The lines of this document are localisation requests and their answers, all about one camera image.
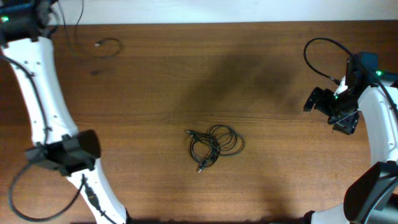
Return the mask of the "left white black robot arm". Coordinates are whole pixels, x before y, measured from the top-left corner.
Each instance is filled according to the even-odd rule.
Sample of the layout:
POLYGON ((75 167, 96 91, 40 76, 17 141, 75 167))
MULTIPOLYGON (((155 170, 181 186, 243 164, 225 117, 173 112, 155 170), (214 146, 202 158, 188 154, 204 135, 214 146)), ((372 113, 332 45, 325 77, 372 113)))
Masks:
POLYGON ((73 121, 58 82, 49 28, 53 1, 1 1, 1 59, 17 78, 27 108, 33 147, 26 150, 28 164, 16 175, 8 191, 10 209, 30 222, 59 217, 33 218, 13 202, 18 179, 32 166, 54 170, 73 184, 88 205, 96 223, 131 223, 125 206, 117 199, 101 165, 98 136, 80 131, 73 121))

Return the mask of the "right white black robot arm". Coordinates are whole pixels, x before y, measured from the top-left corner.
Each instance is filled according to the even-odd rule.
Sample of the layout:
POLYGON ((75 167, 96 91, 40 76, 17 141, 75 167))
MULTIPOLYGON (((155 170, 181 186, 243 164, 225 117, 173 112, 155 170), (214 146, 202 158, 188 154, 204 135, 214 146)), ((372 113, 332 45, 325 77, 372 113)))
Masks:
POLYGON ((335 131, 353 134, 363 117, 371 167, 346 191, 344 202, 310 211, 303 223, 397 223, 397 75, 378 69, 378 56, 359 52, 348 58, 335 90, 316 87, 304 111, 316 109, 335 131))

